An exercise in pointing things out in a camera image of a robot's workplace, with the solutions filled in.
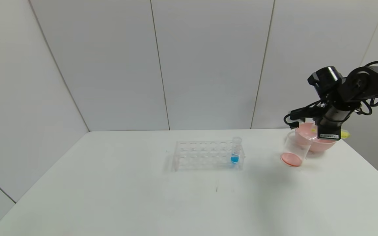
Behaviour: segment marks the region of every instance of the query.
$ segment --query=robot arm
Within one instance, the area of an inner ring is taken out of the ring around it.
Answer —
[[[320,100],[303,108],[292,110],[284,117],[284,122],[290,128],[297,128],[300,123],[313,118],[318,127],[319,139],[339,140],[341,126],[353,112],[359,115],[371,115],[372,107],[378,106],[378,61],[353,70],[344,78],[333,66],[324,67],[309,78]],[[364,103],[369,112],[363,112],[361,103]]]

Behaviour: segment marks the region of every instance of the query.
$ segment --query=white table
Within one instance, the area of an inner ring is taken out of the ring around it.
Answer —
[[[288,167],[288,131],[88,133],[0,221],[0,236],[378,235],[378,172],[343,141]],[[176,141],[233,136],[242,171],[167,168]]]

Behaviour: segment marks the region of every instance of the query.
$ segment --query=test tube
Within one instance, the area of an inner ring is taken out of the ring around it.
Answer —
[[[312,143],[311,139],[298,138],[295,131],[288,133],[281,160],[291,167],[301,166]]]
[[[239,157],[240,157],[240,152],[241,152],[241,147],[242,145],[242,140],[240,137],[234,137],[233,138],[233,146],[231,147],[231,162],[232,163],[237,163],[239,162]]]

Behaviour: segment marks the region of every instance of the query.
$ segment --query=yellow object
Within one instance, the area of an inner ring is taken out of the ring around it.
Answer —
[[[312,133],[317,133],[318,127],[315,124],[312,124]]]
[[[351,134],[349,133],[348,130],[341,129],[341,139],[346,139],[350,136],[351,136]]]

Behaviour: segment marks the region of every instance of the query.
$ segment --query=label sticker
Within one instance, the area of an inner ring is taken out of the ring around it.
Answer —
[[[337,134],[321,133],[321,138],[339,139],[339,135],[337,135]]]

